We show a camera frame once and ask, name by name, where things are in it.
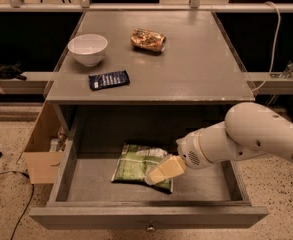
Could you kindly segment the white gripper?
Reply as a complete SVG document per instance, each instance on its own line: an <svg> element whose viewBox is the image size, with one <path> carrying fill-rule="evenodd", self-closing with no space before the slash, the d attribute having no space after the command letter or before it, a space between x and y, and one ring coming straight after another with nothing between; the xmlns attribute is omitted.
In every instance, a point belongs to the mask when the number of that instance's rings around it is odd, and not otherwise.
<svg viewBox="0 0 293 240"><path fill-rule="evenodd" d="M170 155L165 157L146 174L146 183L155 185L163 180L177 177L185 172L186 166L191 169L210 167L212 163L204 156L200 147L200 133L201 130L196 130L183 138L177 139L179 156Z"/></svg>

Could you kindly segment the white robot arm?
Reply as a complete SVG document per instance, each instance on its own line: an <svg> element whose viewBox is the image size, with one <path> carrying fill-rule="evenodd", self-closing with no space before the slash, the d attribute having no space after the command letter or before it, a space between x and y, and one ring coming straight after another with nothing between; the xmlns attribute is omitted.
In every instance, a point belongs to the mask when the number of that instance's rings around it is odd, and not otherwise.
<svg viewBox="0 0 293 240"><path fill-rule="evenodd" d="M177 154L150 169L145 181L155 185L183 174L187 168L198 170L264 154L293 164L293 123L263 105L239 103L229 109L222 122L178 139Z"/></svg>

